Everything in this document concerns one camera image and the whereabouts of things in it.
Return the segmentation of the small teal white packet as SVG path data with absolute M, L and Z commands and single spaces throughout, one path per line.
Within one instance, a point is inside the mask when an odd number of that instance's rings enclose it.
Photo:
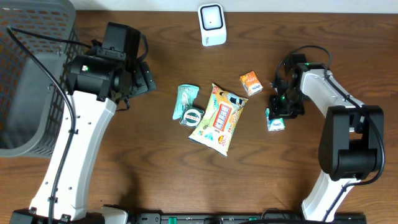
M 270 109 L 266 109 L 266 120 L 268 131 L 282 131 L 285 129 L 284 120 L 282 118 L 270 119 Z

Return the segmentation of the small orange juice carton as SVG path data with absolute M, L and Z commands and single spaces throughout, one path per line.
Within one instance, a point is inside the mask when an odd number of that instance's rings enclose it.
M 248 96 L 255 95 L 263 90 L 263 85 L 260 83 L 254 71 L 240 76 L 239 81 L 242 83 Z

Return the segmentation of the mint green snack packet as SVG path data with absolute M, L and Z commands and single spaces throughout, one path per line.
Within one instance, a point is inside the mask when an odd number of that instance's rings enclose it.
M 193 105 L 193 101 L 197 97 L 199 90 L 200 88 L 195 85 L 182 84 L 178 86 L 177 100 L 172 119 L 179 119 L 182 117 L 186 107 Z

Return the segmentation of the round dark green packet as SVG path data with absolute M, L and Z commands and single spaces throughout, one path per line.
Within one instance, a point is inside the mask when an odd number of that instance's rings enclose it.
M 183 115 L 180 118 L 179 123 L 183 126 L 195 128 L 200 124 L 200 121 L 202 120 L 204 113 L 205 112 L 199 108 L 188 106 L 183 111 Z

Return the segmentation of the yellow snack bag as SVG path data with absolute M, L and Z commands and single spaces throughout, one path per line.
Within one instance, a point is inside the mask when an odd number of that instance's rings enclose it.
M 248 99 L 216 84 L 212 84 L 212 87 L 203 118 L 189 135 L 189 139 L 227 156 L 234 130 Z

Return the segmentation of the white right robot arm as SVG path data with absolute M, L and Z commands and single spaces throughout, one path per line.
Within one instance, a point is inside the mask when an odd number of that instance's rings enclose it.
M 348 192 L 380 178 L 385 168 L 384 112 L 350 95 L 334 78 L 328 63 L 310 63 L 292 52 L 279 64 L 292 80 L 279 75 L 271 86 L 268 119 L 294 119 L 312 100 L 325 117 L 318 161 L 320 175 L 301 203 L 304 220 L 330 223 Z

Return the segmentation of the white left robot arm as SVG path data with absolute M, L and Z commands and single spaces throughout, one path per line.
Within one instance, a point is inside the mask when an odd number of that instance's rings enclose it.
M 11 223 L 133 223 L 134 215 L 114 205 L 89 210 L 88 191 L 104 132 L 118 103 L 155 89 L 140 56 L 81 55 L 68 65 L 68 100 L 44 180 L 28 208 L 15 210 Z

